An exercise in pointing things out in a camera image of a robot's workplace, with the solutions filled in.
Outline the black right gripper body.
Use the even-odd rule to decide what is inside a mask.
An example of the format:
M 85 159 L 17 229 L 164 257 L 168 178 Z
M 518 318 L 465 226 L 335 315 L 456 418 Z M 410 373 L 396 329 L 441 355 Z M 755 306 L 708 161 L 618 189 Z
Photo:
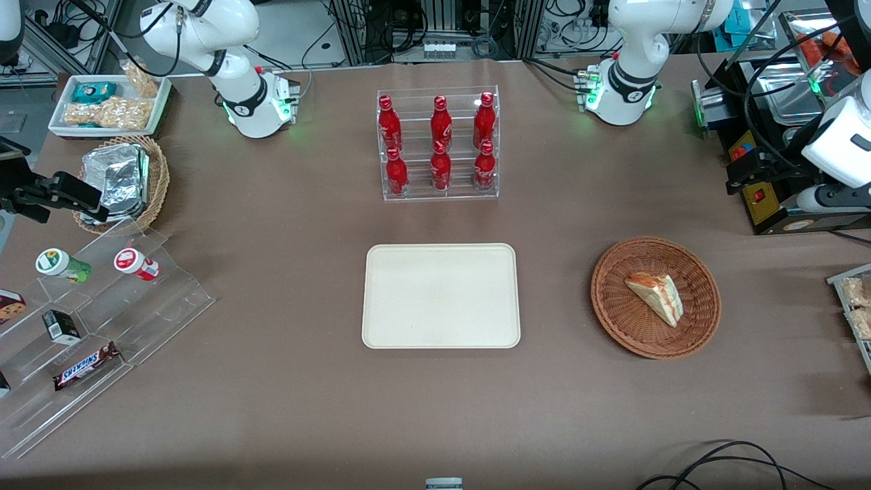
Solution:
M 10 214 L 18 214 L 37 221 L 47 223 L 50 211 L 46 204 L 48 193 L 43 185 L 44 179 L 25 179 L 13 181 L 12 179 L 1 180 L 1 206 Z

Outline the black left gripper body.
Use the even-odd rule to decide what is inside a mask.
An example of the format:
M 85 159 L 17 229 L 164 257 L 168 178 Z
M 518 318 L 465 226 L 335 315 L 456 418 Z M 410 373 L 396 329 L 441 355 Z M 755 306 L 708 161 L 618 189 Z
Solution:
M 772 179 L 769 180 L 781 207 L 796 208 L 796 197 L 804 189 L 818 185 L 821 172 L 817 167 L 802 161 L 788 165 L 777 161 L 772 165 Z

